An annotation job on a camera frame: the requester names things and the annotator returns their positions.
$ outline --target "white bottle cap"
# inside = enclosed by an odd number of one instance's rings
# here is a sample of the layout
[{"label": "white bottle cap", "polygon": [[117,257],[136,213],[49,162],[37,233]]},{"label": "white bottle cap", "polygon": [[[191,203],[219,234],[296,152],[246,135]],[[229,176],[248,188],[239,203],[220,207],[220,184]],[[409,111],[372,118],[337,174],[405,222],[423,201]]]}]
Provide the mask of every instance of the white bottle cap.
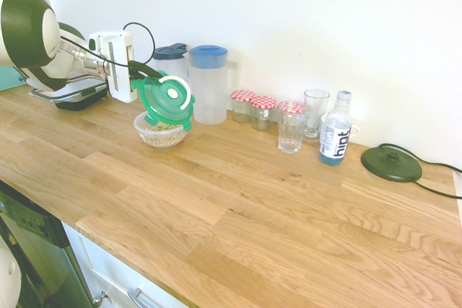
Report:
[{"label": "white bottle cap", "polygon": [[341,90],[337,93],[337,99],[341,101],[350,101],[352,99],[352,93],[346,90]]}]

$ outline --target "hint bottle label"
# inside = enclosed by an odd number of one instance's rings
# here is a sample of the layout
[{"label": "hint bottle label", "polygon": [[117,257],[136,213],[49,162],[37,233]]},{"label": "hint bottle label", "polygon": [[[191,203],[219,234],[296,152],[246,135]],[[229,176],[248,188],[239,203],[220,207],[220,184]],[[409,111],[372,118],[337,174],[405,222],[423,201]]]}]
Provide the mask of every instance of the hint bottle label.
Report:
[{"label": "hint bottle label", "polygon": [[323,142],[319,151],[328,158],[341,159],[347,150],[350,129],[335,129],[325,125]]}]

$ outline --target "power cord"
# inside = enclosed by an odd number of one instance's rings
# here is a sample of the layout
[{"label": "power cord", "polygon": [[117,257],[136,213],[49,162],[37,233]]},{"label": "power cord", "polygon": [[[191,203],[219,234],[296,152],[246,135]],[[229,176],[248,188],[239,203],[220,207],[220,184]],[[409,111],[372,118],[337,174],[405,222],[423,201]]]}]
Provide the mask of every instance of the power cord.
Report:
[{"label": "power cord", "polygon": [[[147,32],[149,33],[149,36],[151,37],[151,40],[152,40],[152,53],[151,53],[151,56],[149,57],[149,59],[147,61],[145,61],[143,64],[147,64],[149,63],[149,61],[151,60],[151,58],[154,56],[154,52],[156,51],[156,42],[154,40],[154,36],[152,35],[151,33],[151,30],[149,30],[148,27],[146,27],[145,25],[142,25],[141,23],[138,23],[138,22],[129,22],[127,23],[126,25],[123,26],[123,30],[125,30],[125,28],[127,28],[129,25],[139,25],[140,27],[143,27],[144,29],[147,30]],[[108,63],[111,63],[111,64],[114,64],[114,65],[117,65],[117,66],[122,66],[124,68],[128,68],[128,65],[126,64],[122,64],[122,63],[117,63],[115,61],[112,61],[110,59],[107,59],[106,57],[104,56],[101,56],[99,54],[96,54],[95,52],[93,52],[92,50],[90,50],[89,48],[86,48],[78,43],[76,43],[75,41],[71,40],[71,39],[68,39],[68,38],[65,38],[64,36],[61,36],[61,39],[69,42],[69,43],[72,43],[73,45],[77,46],[78,48],[88,52],[88,53],[91,53],[92,55],[98,57],[99,59],[103,60],[103,61],[106,61]]]},{"label": "power cord", "polygon": [[[379,147],[384,147],[384,146],[386,146],[386,147],[397,148],[397,149],[399,149],[400,151],[403,151],[403,152],[409,154],[411,157],[413,157],[413,158],[415,158],[415,159],[417,159],[417,160],[419,160],[419,161],[421,161],[421,162],[424,162],[425,164],[443,166],[443,167],[447,167],[448,169],[452,169],[452,170],[454,170],[454,171],[456,171],[456,172],[462,173],[462,170],[461,170],[461,169],[458,169],[457,167],[454,167],[454,166],[451,166],[451,165],[448,165],[448,164],[443,164],[443,163],[440,163],[440,162],[427,162],[427,161],[425,161],[425,160],[423,160],[423,159],[420,159],[417,155],[415,155],[415,154],[412,153],[411,151],[409,151],[409,150],[407,150],[407,149],[405,149],[405,148],[403,148],[403,147],[401,147],[401,146],[397,146],[397,145],[395,145],[395,144],[381,144],[381,145],[379,145]],[[432,193],[435,193],[435,194],[438,194],[438,195],[441,195],[441,196],[445,196],[446,198],[455,198],[455,199],[457,199],[457,200],[462,200],[462,196],[456,196],[456,195],[450,195],[450,194],[442,193],[442,192],[440,192],[440,191],[438,191],[438,190],[434,190],[434,189],[432,189],[432,188],[428,188],[428,187],[426,187],[426,186],[420,184],[419,182],[417,182],[417,181],[415,181],[415,180],[413,180],[413,182],[416,183],[419,187],[422,187],[422,188],[424,188],[424,189],[426,189],[426,190],[428,190],[428,191],[431,191]]]}]

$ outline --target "white cabinet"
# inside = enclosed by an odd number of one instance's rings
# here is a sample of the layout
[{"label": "white cabinet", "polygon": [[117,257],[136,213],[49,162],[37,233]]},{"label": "white cabinet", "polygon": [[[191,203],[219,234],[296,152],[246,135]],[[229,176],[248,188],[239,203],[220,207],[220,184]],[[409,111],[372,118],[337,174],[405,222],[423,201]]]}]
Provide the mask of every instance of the white cabinet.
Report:
[{"label": "white cabinet", "polygon": [[92,295],[104,291],[109,296],[101,308],[187,308],[69,225],[63,226]]}]

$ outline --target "dishwasher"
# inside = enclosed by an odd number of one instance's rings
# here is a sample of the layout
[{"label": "dishwasher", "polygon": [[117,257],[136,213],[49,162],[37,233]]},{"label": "dishwasher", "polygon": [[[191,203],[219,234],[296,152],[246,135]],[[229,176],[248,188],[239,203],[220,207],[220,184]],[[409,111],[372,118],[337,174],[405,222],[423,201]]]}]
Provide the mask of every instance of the dishwasher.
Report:
[{"label": "dishwasher", "polygon": [[96,308],[62,223],[0,181],[0,235],[21,272],[18,308]]}]

